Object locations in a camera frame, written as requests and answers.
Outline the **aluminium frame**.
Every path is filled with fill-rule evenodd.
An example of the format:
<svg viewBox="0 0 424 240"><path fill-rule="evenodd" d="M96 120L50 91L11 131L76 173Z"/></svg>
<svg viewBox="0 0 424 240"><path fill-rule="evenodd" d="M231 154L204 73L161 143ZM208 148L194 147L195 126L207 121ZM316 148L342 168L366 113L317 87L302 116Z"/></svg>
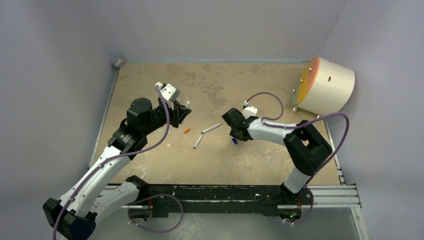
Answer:
<svg viewBox="0 0 424 240"><path fill-rule="evenodd" d="M170 185L278 185L289 175L292 162L282 146L264 141L231 143L229 127L222 114L253 94L262 113L276 116L278 96L290 106L290 90L299 77L302 64L271 63L132 63L117 71L111 97L99 135L96 156L100 156L112 133L126 115L130 103L147 98L157 105L157 82L170 83L180 89L178 100L191 98L191 114L179 128L170 128L163 143L138 154L120 170L102 191L111 193L131 176L149 184ZM222 125L204 134L202 131ZM305 215L309 208L317 210L360 207L354 185L335 183L336 167L325 172L332 179L325 185L302 189L287 204L278 206L278 220L288 222L290 216ZM126 204L135 219L147 213L146 203Z"/></svg>

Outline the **tape roll in corner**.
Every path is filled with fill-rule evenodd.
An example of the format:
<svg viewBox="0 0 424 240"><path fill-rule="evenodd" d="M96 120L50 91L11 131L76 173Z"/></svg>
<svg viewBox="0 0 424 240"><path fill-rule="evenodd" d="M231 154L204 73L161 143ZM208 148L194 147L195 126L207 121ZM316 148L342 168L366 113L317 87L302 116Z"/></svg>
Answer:
<svg viewBox="0 0 424 240"><path fill-rule="evenodd" d="M111 63L114 67L116 67L117 69L120 69L124 64L125 64L125 60L119 56L115 56L111 59Z"/></svg>

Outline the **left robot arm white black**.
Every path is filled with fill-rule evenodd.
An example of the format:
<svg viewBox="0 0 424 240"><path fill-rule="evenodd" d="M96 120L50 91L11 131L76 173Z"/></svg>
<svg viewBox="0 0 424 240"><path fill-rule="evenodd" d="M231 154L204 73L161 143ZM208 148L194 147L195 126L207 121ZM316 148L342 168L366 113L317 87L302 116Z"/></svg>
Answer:
<svg viewBox="0 0 424 240"><path fill-rule="evenodd" d="M147 137L165 127L178 128L191 113L188 104L164 97L153 107L147 98L135 99L125 119L109 139L102 154L83 177L59 199L49 198L43 211L53 228L52 238L86 240L104 218L127 204L151 206L165 193L150 193L149 185L137 176L130 176L110 193L102 194L111 179L137 155L151 149Z"/></svg>

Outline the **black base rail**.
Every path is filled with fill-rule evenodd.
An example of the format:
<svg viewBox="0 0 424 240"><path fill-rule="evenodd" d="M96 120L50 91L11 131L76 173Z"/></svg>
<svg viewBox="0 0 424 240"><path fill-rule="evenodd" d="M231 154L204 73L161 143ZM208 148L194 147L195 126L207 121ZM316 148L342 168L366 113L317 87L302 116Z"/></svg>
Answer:
<svg viewBox="0 0 424 240"><path fill-rule="evenodd" d="M200 214L261 214L279 215L278 206L286 205L279 185L210 185L210 184L149 184L137 199L167 194L152 201L153 217L167 217L183 212Z"/></svg>

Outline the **white pen brown tip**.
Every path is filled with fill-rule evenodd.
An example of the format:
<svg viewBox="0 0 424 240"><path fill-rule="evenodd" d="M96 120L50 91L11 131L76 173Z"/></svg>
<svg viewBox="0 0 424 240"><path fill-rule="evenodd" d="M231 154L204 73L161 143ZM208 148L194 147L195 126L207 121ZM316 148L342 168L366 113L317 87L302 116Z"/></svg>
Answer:
<svg viewBox="0 0 424 240"><path fill-rule="evenodd" d="M186 104L185 104L185 107L186 107L187 109L189 109L189 108L190 108L190 104L191 104L191 98L189 98L189 99L187 100L187 102L186 102Z"/></svg>

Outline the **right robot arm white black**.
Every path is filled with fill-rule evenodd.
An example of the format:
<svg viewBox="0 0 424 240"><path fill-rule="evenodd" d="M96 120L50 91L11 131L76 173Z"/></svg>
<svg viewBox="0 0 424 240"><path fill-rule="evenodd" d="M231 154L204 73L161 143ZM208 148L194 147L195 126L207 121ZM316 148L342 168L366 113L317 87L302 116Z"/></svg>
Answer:
<svg viewBox="0 0 424 240"><path fill-rule="evenodd" d="M294 167L280 186L280 196L288 204L300 198L302 188L333 153L331 145L312 124L303 126L306 120L298 124L271 124L255 115L246 117L236 108L221 117L230 127L229 135L237 140L266 141L287 149Z"/></svg>

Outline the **cream cylindrical drum toy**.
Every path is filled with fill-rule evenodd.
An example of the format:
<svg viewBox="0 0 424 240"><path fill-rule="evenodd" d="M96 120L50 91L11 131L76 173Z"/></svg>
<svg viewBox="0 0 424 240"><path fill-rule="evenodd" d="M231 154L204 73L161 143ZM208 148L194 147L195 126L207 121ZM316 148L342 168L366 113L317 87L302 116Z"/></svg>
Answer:
<svg viewBox="0 0 424 240"><path fill-rule="evenodd" d="M316 56L296 81L291 103L318 116L336 113L347 103L354 86L352 69Z"/></svg>

